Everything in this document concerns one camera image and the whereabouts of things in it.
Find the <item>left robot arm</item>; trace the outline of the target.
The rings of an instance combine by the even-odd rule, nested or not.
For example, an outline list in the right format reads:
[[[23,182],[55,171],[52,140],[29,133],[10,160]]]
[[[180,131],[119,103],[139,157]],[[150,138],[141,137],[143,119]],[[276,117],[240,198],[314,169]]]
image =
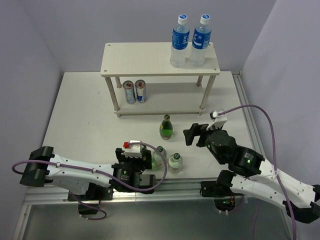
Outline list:
[[[53,147],[43,146],[30,153],[19,183],[27,187],[51,184],[86,200],[96,197],[97,186],[124,193],[154,192],[155,175],[143,173],[152,168],[150,150],[134,145],[117,148],[115,156],[114,164],[87,163],[62,157]]]

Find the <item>Pocari Sweat bottle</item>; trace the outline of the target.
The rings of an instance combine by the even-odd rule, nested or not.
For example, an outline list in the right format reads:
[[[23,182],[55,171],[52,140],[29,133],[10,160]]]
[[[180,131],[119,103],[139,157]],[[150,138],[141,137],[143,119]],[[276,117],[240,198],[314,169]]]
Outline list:
[[[171,39],[170,64],[175,68],[182,68],[186,63],[189,36],[188,16],[180,14],[177,19],[177,25],[172,30]]]
[[[205,55],[212,33],[210,19],[209,14],[203,14],[199,24],[194,28],[189,61],[196,68],[203,66],[205,63]]]

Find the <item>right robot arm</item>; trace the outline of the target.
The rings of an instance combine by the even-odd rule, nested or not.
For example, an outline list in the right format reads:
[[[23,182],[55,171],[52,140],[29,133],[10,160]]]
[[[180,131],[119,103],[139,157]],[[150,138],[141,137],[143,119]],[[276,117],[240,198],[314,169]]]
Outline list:
[[[263,155],[248,147],[240,146],[227,131],[194,123],[183,130],[185,144],[207,148],[220,165],[227,165],[216,180],[202,181],[203,197],[223,198],[231,195],[248,195],[285,210],[289,217],[300,223],[310,224],[320,217],[320,186],[296,180]]]

